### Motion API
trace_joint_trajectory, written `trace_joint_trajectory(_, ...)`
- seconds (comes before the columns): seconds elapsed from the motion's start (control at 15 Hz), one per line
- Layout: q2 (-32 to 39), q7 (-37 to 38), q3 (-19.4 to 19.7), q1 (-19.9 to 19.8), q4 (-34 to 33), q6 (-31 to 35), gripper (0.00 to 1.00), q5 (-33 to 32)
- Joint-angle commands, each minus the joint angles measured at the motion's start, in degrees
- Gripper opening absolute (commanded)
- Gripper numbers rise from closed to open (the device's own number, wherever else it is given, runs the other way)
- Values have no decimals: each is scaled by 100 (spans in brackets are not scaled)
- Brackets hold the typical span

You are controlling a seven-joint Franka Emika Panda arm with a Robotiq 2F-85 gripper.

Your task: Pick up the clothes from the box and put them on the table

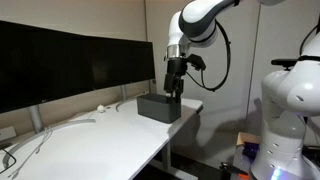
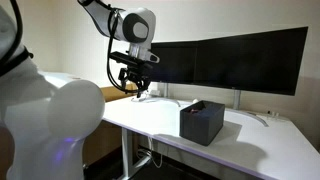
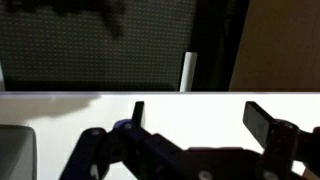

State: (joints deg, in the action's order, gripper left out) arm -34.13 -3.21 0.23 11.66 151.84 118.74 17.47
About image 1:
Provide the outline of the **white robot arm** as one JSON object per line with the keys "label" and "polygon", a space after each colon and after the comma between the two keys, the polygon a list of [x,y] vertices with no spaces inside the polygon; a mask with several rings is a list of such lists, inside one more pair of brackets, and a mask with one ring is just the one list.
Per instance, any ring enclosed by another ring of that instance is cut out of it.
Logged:
{"label": "white robot arm", "polygon": [[[205,48],[216,39],[216,16],[242,0],[193,0],[175,13],[169,26],[166,97],[178,101],[183,92],[191,47]],[[261,82],[262,127],[250,180],[319,180],[320,171],[302,155],[306,117],[320,115],[320,49],[314,37],[297,60],[278,60],[282,71]]]}

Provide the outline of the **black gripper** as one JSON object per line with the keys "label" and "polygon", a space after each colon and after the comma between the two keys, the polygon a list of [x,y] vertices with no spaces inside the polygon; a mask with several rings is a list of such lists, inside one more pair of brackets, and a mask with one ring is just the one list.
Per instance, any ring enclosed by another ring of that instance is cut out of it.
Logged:
{"label": "black gripper", "polygon": [[175,94],[175,101],[181,101],[181,93],[183,92],[183,79],[186,74],[187,62],[182,58],[169,59],[167,62],[167,73],[165,75],[164,90],[167,97],[171,97],[171,93]]}

